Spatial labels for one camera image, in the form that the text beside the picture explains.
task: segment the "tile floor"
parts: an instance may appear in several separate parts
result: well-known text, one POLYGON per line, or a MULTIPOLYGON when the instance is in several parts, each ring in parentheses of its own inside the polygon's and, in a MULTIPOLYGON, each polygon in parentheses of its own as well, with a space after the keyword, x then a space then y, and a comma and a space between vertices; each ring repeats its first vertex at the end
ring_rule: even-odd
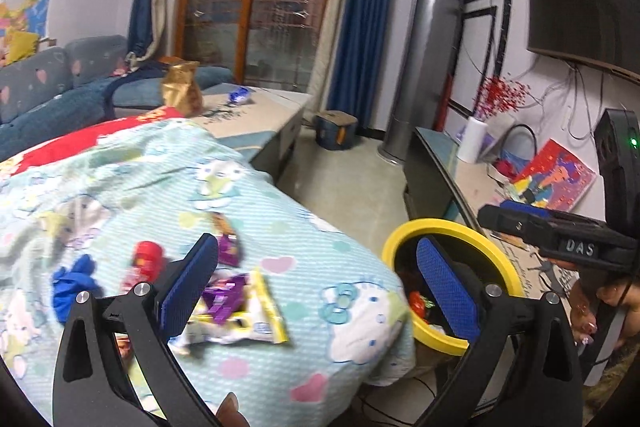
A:
POLYGON ((405 179, 401 167, 378 156, 379 140, 357 140, 348 151, 328 151, 303 127, 278 188, 380 255, 389 234, 408 220, 405 179))

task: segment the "silver bolt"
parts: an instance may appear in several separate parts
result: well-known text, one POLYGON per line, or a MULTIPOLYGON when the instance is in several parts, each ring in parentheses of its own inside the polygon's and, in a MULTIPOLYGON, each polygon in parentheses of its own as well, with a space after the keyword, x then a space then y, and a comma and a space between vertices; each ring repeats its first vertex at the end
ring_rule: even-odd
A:
POLYGON ((83 291, 76 295, 76 302, 78 304, 83 304, 89 300, 89 292, 83 291))
POLYGON ((488 284, 484 288, 484 291, 486 291, 486 294, 490 297, 499 297, 500 295, 502 295, 502 288, 500 288, 500 286, 498 286, 497 284, 488 284))
POLYGON ((133 293, 135 293, 138 297, 142 297, 149 293, 151 289, 151 285, 148 282, 141 282, 136 284, 136 287, 133 288, 133 293))
POLYGON ((545 294, 545 299, 549 304, 558 304, 560 302, 560 298, 557 293, 548 292, 545 294))

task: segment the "sofa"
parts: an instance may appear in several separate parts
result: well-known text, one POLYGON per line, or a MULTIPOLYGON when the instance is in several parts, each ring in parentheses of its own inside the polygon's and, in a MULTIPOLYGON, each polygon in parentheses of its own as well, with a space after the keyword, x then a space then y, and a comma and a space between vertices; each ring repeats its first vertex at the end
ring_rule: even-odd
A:
MULTIPOLYGON (((46 140, 114 118, 113 108, 162 105, 155 78, 111 76, 125 64, 127 39, 89 37, 0 69, 0 162, 46 140)), ((200 89, 233 82, 226 68, 199 67, 200 89)))

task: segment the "red cap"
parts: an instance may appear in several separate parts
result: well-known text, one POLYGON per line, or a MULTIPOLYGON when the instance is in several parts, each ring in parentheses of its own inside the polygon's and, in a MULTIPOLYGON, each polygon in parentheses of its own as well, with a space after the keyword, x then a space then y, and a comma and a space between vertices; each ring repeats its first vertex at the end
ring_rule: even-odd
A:
POLYGON ((136 245, 134 254, 145 259, 159 261, 162 259, 162 247, 153 241, 140 241, 136 245))

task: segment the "bedspread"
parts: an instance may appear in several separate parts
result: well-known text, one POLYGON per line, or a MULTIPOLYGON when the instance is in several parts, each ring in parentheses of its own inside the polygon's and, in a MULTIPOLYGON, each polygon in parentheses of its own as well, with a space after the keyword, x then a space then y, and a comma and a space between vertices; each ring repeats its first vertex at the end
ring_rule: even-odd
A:
MULTIPOLYGON (((412 367, 398 277, 239 153, 173 118, 0 178, 0 353, 46 419, 62 335, 50 305, 52 273, 89 253, 105 295, 116 295, 137 242, 155 241, 169 259, 181 259, 212 232, 210 211, 238 231, 241 267, 261 270, 290 338, 206 344, 197 356, 178 357, 212 409, 233 391, 253 427, 324 426, 363 381, 386 385, 412 367)), ((139 368, 130 375, 157 412, 139 368)))

